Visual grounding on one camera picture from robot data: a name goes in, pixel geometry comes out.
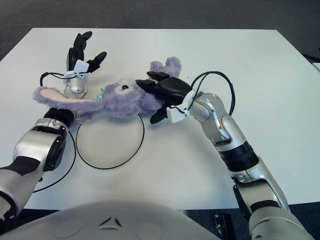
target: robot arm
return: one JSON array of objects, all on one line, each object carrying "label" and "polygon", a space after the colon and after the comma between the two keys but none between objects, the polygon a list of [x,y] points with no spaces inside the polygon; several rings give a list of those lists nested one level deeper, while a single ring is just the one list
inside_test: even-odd
[{"label": "robot arm", "polygon": [[59,166],[73,120],[71,111],[51,108],[18,141],[12,164],[0,168],[0,220],[18,216],[43,174]]},{"label": "robot arm", "polygon": [[284,193],[226,112],[222,100],[215,94],[201,92],[189,111],[191,101],[186,99],[186,102],[177,108],[168,107],[167,116],[170,121],[177,122],[190,114],[201,124],[235,183],[234,195],[241,212],[249,220],[251,239],[312,240],[312,236],[290,213]]}]

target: stuffed bunny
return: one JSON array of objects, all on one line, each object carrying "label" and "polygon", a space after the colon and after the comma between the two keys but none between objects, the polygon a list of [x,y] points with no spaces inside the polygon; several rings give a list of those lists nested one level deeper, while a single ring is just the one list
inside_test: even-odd
[{"label": "stuffed bunny", "polygon": [[[165,66],[159,61],[153,61],[150,71],[164,72],[177,78],[181,72],[181,62],[174,56],[167,58]],[[107,85],[94,100],[66,98],[56,88],[49,87],[38,87],[33,93],[33,99],[50,108],[77,112],[76,123],[96,118],[103,112],[116,118],[128,118],[137,114],[152,115],[164,104],[153,94],[140,88],[133,79],[120,79]]]}]

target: bunny face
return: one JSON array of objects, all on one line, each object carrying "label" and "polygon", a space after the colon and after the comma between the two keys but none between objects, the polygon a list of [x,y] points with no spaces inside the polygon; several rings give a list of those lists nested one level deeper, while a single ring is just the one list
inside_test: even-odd
[{"label": "bunny face", "polygon": [[114,89],[114,92],[119,95],[126,95],[134,91],[132,80],[120,79],[118,82],[119,86]]},{"label": "bunny face", "polygon": [[120,79],[104,88],[102,101],[105,110],[113,117],[130,117],[141,112],[145,94],[136,81]]}]

